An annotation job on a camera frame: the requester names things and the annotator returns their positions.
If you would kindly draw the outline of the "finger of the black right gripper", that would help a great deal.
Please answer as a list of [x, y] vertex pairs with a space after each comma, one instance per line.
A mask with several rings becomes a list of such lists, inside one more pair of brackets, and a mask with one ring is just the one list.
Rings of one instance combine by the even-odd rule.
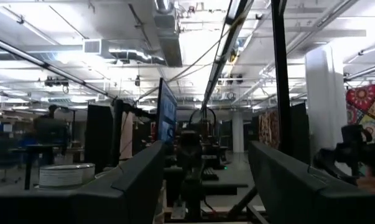
[[346, 156], [341, 149], [320, 149], [314, 155], [313, 165], [317, 169], [324, 170], [337, 179], [343, 180], [352, 185], [357, 185], [357, 177], [344, 173], [335, 165], [335, 162], [338, 162], [338, 159], [341, 159], [342, 162], [347, 161]]

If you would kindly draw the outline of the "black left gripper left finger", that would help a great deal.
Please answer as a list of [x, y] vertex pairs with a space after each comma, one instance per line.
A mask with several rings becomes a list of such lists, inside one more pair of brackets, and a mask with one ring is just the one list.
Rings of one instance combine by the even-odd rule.
[[157, 141], [77, 189], [0, 189], [0, 224], [152, 224], [164, 161]]

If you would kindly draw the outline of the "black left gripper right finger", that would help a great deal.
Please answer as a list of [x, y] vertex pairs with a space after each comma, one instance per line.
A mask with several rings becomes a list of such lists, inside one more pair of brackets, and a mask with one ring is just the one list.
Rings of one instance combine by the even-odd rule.
[[272, 224], [375, 224], [375, 194], [258, 141], [248, 154]]

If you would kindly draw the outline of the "gold-lid tuna can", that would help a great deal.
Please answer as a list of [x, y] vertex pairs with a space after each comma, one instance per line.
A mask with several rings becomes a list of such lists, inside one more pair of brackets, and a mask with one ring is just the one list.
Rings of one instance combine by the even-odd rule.
[[95, 178], [92, 163], [51, 165], [39, 170], [40, 189], [63, 189], [81, 186]]

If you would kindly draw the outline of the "colourful patchwork hanging cloth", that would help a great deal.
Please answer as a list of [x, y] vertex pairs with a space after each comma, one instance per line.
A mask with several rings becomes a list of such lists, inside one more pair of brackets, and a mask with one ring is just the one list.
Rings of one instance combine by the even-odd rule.
[[346, 92], [348, 124], [360, 124], [375, 141], [375, 84]]

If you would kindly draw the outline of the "brown patterned hanging cloth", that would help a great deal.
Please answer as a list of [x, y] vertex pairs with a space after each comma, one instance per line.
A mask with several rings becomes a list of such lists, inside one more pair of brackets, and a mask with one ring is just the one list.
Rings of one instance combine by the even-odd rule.
[[278, 149], [280, 144], [278, 111], [266, 111], [259, 115], [259, 141]]

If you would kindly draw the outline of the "black partition panel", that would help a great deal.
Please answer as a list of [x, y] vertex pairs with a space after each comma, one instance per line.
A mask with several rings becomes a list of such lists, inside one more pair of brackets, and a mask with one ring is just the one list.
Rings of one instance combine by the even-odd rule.
[[84, 162], [95, 165], [95, 174], [108, 165], [113, 135], [113, 116], [109, 106], [88, 105]]

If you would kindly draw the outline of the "dark standing table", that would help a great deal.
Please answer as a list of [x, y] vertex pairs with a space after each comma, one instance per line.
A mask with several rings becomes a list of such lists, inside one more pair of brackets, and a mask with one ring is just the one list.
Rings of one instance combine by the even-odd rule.
[[35, 155], [43, 154], [45, 162], [47, 165], [54, 164], [54, 150], [60, 149], [61, 144], [30, 144], [26, 145], [25, 149], [20, 149], [18, 152], [27, 155], [25, 162], [25, 180], [24, 180], [24, 190], [30, 189], [30, 178], [32, 170], [32, 161]]

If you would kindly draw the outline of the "black metal pole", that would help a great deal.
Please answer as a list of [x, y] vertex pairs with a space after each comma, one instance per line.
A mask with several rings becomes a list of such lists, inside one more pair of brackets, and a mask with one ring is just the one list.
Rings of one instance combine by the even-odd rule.
[[123, 100], [117, 99], [114, 101], [114, 116], [113, 116], [113, 143], [112, 143], [112, 156], [111, 165], [117, 166], [119, 163], [119, 148], [120, 138], [122, 131], [122, 118], [123, 118]]

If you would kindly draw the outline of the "person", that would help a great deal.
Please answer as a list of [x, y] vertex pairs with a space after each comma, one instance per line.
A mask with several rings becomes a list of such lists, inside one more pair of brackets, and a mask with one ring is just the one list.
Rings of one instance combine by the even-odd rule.
[[55, 119], [57, 109], [57, 105], [50, 105], [47, 114], [34, 119], [34, 134], [39, 144], [58, 144], [61, 155], [64, 156], [68, 144], [68, 129], [65, 121]]

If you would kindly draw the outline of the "black desk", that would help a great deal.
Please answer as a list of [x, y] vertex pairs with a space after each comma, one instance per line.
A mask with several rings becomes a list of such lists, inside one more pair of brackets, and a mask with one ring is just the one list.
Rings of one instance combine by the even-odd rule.
[[[232, 183], [231, 181], [221, 182], [220, 175], [218, 181], [202, 182], [205, 195], [236, 195], [238, 188], [246, 188], [248, 184]], [[164, 169], [164, 179], [166, 180], [167, 196], [178, 198], [181, 193], [181, 184], [183, 181], [183, 171], [180, 167], [168, 167]]]

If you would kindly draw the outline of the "dark office chair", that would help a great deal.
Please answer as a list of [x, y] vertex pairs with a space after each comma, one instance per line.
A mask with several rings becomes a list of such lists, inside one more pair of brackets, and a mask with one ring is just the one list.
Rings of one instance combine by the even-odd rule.
[[0, 183], [7, 181], [7, 171], [18, 167], [21, 163], [21, 157], [12, 150], [16, 149], [16, 142], [10, 138], [0, 138], [0, 170], [4, 175], [0, 178]]

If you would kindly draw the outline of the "white round pillar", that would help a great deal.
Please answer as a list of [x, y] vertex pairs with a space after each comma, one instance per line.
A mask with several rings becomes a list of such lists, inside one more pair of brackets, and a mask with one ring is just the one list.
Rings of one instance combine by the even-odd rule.
[[233, 152], [244, 152], [244, 121], [240, 111], [234, 111], [232, 117]]

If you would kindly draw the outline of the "black keyboard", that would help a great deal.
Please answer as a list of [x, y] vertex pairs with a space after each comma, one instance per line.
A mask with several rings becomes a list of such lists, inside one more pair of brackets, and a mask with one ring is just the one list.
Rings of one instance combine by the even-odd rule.
[[202, 172], [202, 180], [204, 181], [218, 181], [219, 177], [211, 167], [204, 168]]

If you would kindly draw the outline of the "tablet with blue screen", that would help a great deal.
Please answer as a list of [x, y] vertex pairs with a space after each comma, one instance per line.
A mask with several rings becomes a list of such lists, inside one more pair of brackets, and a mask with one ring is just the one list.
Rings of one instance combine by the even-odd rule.
[[168, 83], [160, 78], [157, 100], [156, 140], [172, 144], [177, 122], [177, 99]]

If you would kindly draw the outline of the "black aluminium rig frame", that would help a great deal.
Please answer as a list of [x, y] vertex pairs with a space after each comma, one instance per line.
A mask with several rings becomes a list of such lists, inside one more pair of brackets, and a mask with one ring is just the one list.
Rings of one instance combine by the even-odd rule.
[[286, 3], [287, 0], [271, 0], [277, 104], [279, 111], [279, 150], [291, 156], [293, 154], [293, 139], [291, 133], [289, 79], [287, 73], [287, 52], [284, 29], [284, 11]]

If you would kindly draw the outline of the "black ceiling light rail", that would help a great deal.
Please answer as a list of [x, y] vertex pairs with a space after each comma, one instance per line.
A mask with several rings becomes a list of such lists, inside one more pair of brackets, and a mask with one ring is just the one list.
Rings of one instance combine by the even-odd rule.
[[223, 24], [221, 37], [218, 41], [216, 55], [212, 64], [208, 84], [205, 89], [204, 100], [201, 108], [206, 108], [218, 79], [229, 60], [231, 51], [234, 49], [238, 35], [244, 21], [249, 14], [255, 0], [231, 0]]

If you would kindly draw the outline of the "grey ceiling air duct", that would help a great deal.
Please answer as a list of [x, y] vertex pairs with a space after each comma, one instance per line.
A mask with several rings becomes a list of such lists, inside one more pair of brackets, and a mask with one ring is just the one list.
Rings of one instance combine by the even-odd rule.
[[153, 17], [159, 45], [169, 67], [181, 67], [180, 26], [174, 0], [153, 0]]

